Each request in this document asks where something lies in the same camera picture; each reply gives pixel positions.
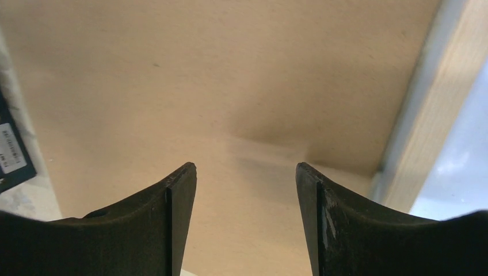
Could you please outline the brown frame backing board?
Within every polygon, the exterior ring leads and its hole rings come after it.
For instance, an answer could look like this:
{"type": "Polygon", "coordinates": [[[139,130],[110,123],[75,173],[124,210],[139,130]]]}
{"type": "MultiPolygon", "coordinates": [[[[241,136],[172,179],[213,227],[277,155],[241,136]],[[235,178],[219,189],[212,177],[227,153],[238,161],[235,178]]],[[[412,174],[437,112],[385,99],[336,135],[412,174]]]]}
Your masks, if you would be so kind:
{"type": "Polygon", "coordinates": [[[197,167],[184,268],[310,275],[307,161],[361,194],[438,1],[2,1],[64,217],[197,167]]]}

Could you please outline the wooden picture frame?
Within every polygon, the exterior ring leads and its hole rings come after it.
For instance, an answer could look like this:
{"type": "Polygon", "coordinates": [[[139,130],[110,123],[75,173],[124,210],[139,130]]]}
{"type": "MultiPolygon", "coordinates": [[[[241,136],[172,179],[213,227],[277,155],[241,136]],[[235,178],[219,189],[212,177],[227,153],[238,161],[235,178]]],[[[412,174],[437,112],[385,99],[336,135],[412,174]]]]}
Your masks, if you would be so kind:
{"type": "Polygon", "coordinates": [[[441,1],[370,197],[409,212],[487,59],[487,2],[441,1]]]}

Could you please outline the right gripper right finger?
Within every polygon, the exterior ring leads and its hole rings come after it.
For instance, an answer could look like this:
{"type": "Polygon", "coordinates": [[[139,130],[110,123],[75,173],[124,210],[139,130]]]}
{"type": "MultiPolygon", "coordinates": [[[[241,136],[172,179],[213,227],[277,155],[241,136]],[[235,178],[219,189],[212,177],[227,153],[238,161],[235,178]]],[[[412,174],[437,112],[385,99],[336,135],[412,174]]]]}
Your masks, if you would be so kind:
{"type": "Polygon", "coordinates": [[[487,212],[445,221],[402,213],[296,166],[314,275],[486,275],[487,212]]]}

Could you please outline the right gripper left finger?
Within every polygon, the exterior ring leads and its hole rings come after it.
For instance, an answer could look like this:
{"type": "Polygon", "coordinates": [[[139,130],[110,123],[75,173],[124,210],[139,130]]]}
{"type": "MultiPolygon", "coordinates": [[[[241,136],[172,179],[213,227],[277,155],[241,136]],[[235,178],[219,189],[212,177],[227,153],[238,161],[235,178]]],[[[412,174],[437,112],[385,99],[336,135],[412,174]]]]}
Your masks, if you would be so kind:
{"type": "Polygon", "coordinates": [[[1,212],[2,275],[180,275],[196,195],[188,162],[82,218],[1,212]]]}

